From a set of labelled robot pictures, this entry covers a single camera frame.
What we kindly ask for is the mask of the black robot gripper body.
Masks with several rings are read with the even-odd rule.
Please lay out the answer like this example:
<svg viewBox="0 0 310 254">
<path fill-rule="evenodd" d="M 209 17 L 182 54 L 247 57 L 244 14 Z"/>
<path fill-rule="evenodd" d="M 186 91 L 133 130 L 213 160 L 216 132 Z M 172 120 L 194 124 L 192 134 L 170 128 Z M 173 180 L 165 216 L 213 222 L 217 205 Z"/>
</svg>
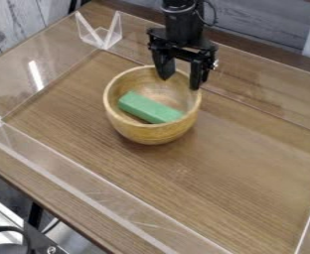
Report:
<svg viewBox="0 0 310 254">
<path fill-rule="evenodd" d="M 204 7 L 164 7 L 165 27 L 150 28 L 149 49 L 169 50 L 176 59 L 192 63 L 193 60 L 213 59 L 216 67 L 217 45 L 205 37 L 206 26 Z"/>
</svg>

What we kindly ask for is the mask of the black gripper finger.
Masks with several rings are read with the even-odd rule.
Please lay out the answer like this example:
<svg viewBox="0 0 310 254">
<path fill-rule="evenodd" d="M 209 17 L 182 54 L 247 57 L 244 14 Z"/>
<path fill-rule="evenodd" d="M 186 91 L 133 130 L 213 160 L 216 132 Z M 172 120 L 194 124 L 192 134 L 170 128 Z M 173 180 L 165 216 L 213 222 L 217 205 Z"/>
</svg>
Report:
<svg viewBox="0 0 310 254">
<path fill-rule="evenodd" d="M 198 90 L 204 82 L 208 81 L 210 71 L 215 69 L 215 60 L 202 59 L 192 61 L 190 89 Z"/>
<path fill-rule="evenodd" d="M 168 80 L 176 72 L 176 58 L 169 50 L 156 49 L 153 51 L 153 60 L 156 63 L 158 75 Z"/>
</svg>

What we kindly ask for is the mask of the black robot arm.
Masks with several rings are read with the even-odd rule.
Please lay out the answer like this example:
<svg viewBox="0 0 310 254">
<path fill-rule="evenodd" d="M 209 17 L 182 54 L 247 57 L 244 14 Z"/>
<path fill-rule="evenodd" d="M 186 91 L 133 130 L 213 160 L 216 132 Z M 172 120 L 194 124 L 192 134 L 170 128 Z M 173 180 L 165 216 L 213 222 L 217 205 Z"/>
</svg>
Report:
<svg viewBox="0 0 310 254">
<path fill-rule="evenodd" d="M 176 60 L 192 65 L 190 89 L 198 90 L 219 64 L 219 45 L 205 36 L 208 0 L 164 0 L 165 27 L 149 28 L 149 50 L 157 72 L 168 80 L 177 71 Z"/>
</svg>

